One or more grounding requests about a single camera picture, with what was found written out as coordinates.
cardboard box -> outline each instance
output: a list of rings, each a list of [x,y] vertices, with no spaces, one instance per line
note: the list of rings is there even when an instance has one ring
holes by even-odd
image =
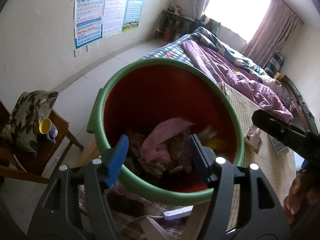
[[[282,142],[279,142],[277,139],[273,138],[270,135],[268,136],[271,140],[272,146],[276,152],[276,156],[278,159],[286,155],[290,151],[290,149],[287,146],[285,146]]]

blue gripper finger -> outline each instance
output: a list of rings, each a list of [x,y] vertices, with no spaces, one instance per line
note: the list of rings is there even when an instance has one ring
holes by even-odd
[[[129,138],[126,135],[121,135],[116,146],[108,149],[102,156],[102,161],[108,168],[108,177],[105,181],[106,186],[110,188],[116,183],[122,164],[127,156],[129,149]]]

green bucket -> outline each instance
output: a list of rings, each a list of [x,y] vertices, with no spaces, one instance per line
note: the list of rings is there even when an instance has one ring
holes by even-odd
[[[99,90],[87,132],[95,134],[98,150],[103,154],[115,146],[126,127],[156,126],[173,117],[193,122],[192,133],[210,124],[218,131],[219,138],[228,141],[221,156],[242,165],[243,135],[231,104],[209,77],[172,59],[139,60],[119,70]],[[197,175],[190,180],[181,177],[171,185],[173,189],[159,188],[140,179],[124,165],[119,181],[149,201],[175,206],[207,202],[213,191],[205,189]]]

wall socket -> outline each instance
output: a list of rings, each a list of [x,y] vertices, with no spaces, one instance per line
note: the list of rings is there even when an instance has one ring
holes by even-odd
[[[75,49],[75,57],[78,57],[82,53],[81,47]]]
[[[90,42],[90,43],[87,45],[87,51],[92,50],[92,49],[93,49],[93,43]]]

tiled floor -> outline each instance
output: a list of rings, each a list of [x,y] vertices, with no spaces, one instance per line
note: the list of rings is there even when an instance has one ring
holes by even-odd
[[[161,40],[151,40],[129,49],[88,72],[59,94],[53,108],[70,122],[70,131],[84,145],[84,150],[94,142],[94,135],[86,132],[86,126],[99,89],[103,88],[118,70],[165,44]],[[68,139],[65,138],[47,164],[44,170],[45,177],[50,177],[57,158],[67,144]],[[63,163],[74,165],[82,153],[73,145]],[[9,178],[0,186],[0,196],[5,201],[10,215],[25,233],[45,187],[43,184]]]

